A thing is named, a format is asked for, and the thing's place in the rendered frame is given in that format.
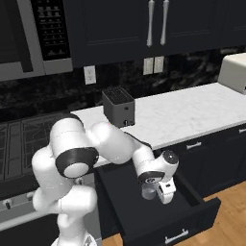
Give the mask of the black upper cupboard door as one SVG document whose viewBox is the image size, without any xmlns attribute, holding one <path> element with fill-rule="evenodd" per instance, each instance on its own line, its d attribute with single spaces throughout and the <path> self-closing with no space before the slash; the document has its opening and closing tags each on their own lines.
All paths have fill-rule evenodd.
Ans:
<svg viewBox="0 0 246 246">
<path fill-rule="evenodd" d="M 62 1 L 75 68 L 146 55 L 149 0 Z"/>
<path fill-rule="evenodd" d="M 228 0 L 221 45 L 246 45 L 246 0 Z"/>
<path fill-rule="evenodd" d="M 225 12 L 223 0 L 169 0 L 166 42 L 160 48 L 165 54 L 215 48 Z"/>
</svg>

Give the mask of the white wall outlet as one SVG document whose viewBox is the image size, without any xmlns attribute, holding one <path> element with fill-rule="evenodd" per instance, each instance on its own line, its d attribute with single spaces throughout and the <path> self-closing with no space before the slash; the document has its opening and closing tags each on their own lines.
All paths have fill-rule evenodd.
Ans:
<svg viewBox="0 0 246 246">
<path fill-rule="evenodd" d="M 153 58 L 146 58 L 143 60 L 143 74 L 144 75 L 150 75 L 153 73 L 153 64 L 154 64 Z"/>
<path fill-rule="evenodd" d="M 93 85 L 96 83 L 96 70 L 94 65 L 85 66 L 84 73 L 85 73 L 85 83 L 87 85 Z"/>
<path fill-rule="evenodd" d="M 164 56 L 155 57 L 154 72 L 155 73 L 161 73 L 163 71 L 163 65 L 164 65 Z"/>
</svg>

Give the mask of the black cupboard door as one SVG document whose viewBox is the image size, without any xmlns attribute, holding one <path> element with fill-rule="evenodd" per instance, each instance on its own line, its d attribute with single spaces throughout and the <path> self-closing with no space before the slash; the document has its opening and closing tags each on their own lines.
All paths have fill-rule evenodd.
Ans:
<svg viewBox="0 0 246 246">
<path fill-rule="evenodd" d="M 221 45 L 246 45 L 246 0 L 228 0 Z"/>
<path fill-rule="evenodd" d="M 222 187 L 229 186 L 238 176 L 239 166 L 246 150 L 246 135 L 229 138 L 223 152 Z"/>
<path fill-rule="evenodd" d="M 149 0 L 62 1 L 75 68 L 146 55 Z"/>
<path fill-rule="evenodd" d="M 215 48 L 225 12 L 223 0 L 169 0 L 166 42 L 160 48 L 165 54 Z"/>
<path fill-rule="evenodd" d="M 198 164 L 179 165 L 179 171 L 192 187 L 202 196 L 207 197 L 223 189 L 221 171 L 223 160 Z"/>
</svg>

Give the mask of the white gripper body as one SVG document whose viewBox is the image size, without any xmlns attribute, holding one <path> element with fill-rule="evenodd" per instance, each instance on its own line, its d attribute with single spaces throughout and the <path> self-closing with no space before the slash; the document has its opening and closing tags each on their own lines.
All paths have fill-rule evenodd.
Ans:
<svg viewBox="0 0 246 246">
<path fill-rule="evenodd" d="M 163 204 L 169 204 L 173 197 L 174 197 L 175 192 L 169 192 L 169 193 L 160 193 L 160 200 Z"/>
</svg>

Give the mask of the white box appliance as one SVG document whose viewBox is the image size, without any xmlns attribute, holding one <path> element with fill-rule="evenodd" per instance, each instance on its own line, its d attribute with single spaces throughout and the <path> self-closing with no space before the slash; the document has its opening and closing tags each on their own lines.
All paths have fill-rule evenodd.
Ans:
<svg viewBox="0 0 246 246">
<path fill-rule="evenodd" d="M 218 82 L 246 95 L 246 53 L 227 55 L 223 58 Z"/>
</svg>

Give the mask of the black lower cupboard door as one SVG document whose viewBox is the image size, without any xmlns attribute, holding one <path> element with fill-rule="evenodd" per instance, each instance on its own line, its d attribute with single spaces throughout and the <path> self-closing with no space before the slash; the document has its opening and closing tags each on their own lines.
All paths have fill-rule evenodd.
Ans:
<svg viewBox="0 0 246 246">
<path fill-rule="evenodd" d="M 202 196 L 207 197 L 223 189 L 221 171 L 223 160 L 198 164 L 179 165 L 179 171 L 192 187 Z"/>
<path fill-rule="evenodd" d="M 223 152 L 222 187 L 229 186 L 238 176 L 239 166 L 246 150 L 246 135 L 229 138 Z"/>
</svg>

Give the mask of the open black drawer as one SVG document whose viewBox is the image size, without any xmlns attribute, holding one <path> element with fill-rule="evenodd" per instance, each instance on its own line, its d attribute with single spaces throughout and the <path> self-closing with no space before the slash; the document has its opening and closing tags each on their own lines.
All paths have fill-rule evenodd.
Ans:
<svg viewBox="0 0 246 246">
<path fill-rule="evenodd" d="M 174 175 L 177 191 L 169 204 L 160 199 L 151 201 L 141 195 L 134 165 L 108 164 L 96 169 L 98 188 L 108 202 L 123 246 L 173 246 L 212 227 L 220 207 L 220 200 L 208 202 L 195 191 L 179 171 Z M 189 234 L 165 244 L 165 237 L 173 237 L 189 230 Z"/>
</svg>

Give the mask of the microwave oven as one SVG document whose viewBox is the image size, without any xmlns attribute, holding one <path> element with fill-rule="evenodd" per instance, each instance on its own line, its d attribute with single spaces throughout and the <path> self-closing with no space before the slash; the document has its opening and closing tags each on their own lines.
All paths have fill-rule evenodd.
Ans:
<svg viewBox="0 0 246 246">
<path fill-rule="evenodd" d="M 0 0 L 0 82 L 72 70 L 62 0 Z"/>
</svg>

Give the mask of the dark grey toaster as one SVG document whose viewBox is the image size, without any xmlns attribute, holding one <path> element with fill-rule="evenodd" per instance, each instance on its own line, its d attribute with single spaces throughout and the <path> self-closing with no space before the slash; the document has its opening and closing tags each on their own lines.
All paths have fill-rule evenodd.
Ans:
<svg viewBox="0 0 246 246">
<path fill-rule="evenodd" d="M 135 99 L 122 87 L 102 91 L 103 112 L 117 128 L 135 124 Z"/>
</svg>

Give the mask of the black stove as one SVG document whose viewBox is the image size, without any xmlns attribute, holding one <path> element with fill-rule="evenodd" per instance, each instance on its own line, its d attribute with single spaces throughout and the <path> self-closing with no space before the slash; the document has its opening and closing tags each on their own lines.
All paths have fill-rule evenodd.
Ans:
<svg viewBox="0 0 246 246">
<path fill-rule="evenodd" d="M 35 210 L 26 197 L 39 188 L 32 157 L 48 145 L 54 122 L 24 120 L 0 128 L 6 134 L 0 143 L 0 232 L 16 227 L 7 240 L 11 246 L 51 246 L 59 237 L 58 216 Z M 11 209 L 3 205 L 6 199 L 12 200 Z"/>
</svg>

